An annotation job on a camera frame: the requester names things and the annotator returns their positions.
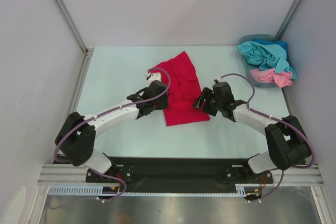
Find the red t shirt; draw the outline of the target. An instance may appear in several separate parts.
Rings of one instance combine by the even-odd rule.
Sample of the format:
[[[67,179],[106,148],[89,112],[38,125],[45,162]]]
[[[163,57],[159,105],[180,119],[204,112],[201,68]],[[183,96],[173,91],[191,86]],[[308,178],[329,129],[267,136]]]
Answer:
[[[156,65],[154,73],[158,72],[165,84],[168,84],[168,77],[171,78],[169,107],[163,110],[166,126],[210,120],[208,114],[193,107],[193,103],[199,98],[202,91],[196,69],[185,51]]]

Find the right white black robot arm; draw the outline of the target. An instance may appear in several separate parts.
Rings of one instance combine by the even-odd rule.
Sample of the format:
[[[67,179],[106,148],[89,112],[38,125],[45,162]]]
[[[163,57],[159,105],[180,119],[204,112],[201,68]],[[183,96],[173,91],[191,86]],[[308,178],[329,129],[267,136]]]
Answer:
[[[234,123],[246,125],[265,136],[268,151],[257,154],[242,169],[243,179],[254,183],[266,171],[285,171],[313,156],[304,130],[295,116],[278,119],[236,100],[227,82],[217,82],[211,89],[204,88],[193,107],[216,116],[219,112]]]

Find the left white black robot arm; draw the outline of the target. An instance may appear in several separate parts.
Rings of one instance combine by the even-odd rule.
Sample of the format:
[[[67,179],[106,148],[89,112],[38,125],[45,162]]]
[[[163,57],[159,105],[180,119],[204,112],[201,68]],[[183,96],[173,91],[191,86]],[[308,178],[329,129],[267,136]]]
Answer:
[[[104,132],[121,123],[140,119],[153,111],[168,108],[169,86],[159,80],[129,95],[119,105],[96,114],[71,113],[58,133],[56,152],[61,151],[73,166],[85,166],[98,172],[105,182],[115,178],[116,165],[102,151],[95,149],[96,139]]]

